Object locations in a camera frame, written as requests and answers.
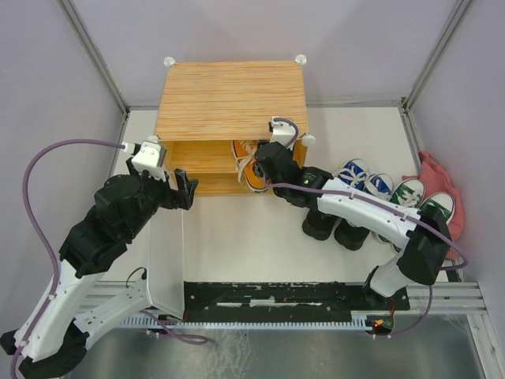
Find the orange sneaker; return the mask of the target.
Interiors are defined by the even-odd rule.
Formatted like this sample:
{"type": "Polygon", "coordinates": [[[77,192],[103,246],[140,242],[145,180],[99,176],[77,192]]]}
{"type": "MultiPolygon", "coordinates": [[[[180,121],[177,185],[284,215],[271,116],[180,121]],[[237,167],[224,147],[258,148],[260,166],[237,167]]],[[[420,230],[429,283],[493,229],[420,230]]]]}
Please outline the orange sneaker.
{"type": "Polygon", "coordinates": [[[268,188],[264,180],[257,176],[254,171],[257,148],[258,144],[256,141],[242,140],[231,142],[231,151],[238,174],[238,182],[246,184],[254,193],[265,193],[268,191],[268,188]]]}

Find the blue sneaker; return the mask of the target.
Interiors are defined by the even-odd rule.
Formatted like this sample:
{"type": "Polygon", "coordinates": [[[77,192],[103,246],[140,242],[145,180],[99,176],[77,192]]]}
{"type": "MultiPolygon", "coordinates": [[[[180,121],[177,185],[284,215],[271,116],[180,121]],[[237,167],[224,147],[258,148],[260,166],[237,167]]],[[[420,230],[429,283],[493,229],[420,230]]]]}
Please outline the blue sneaker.
{"type": "Polygon", "coordinates": [[[362,159],[352,159],[344,164],[335,177],[357,190],[363,190],[369,177],[368,164],[362,159]]]}
{"type": "Polygon", "coordinates": [[[392,197],[394,182],[388,174],[373,174],[364,181],[362,191],[378,197],[384,201],[389,201],[392,197]]]}

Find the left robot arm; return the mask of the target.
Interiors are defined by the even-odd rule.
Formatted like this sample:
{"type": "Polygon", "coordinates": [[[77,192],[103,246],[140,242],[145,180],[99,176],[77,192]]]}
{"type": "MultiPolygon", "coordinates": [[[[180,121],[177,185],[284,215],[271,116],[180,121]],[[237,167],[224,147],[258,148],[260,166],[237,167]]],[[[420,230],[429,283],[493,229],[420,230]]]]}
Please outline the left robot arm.
{"type": "Polygon", "coordinates": [[[59,274],[22,327],[1,337],[3,350],[13,358],[13,376],[66,375],[102,336],[150,306],[183,317],[182,278],[177,276],[170,283],[166,274],[160,281],[143,277],[100,306],[78,311],[90,290],[160,208],[192,207],[198,181],[181,169],[174,175],[177,189],[170,187],[167,178],[157,180],[144,172],[115,175],[95,193],[94,205],[70,229],[59,250],[59,274]]]}

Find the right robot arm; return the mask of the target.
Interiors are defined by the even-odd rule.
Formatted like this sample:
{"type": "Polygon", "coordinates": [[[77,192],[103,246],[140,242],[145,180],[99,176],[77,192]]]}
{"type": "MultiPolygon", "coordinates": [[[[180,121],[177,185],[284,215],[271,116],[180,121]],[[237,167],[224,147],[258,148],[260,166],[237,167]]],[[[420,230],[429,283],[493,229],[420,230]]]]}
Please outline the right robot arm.
{"type": "Polygon", "coordinates": [[[261,145],[255,160],[277,197],[299,208],[350,221],[400,248],[400,253],[370,274],[361,291],[365,305],[379,309],[411,283],[435,283],[454,245],[438,208],[394,205],[354,189],[319,168],[299,167],[290,150],[279,142],[261,145]]]}

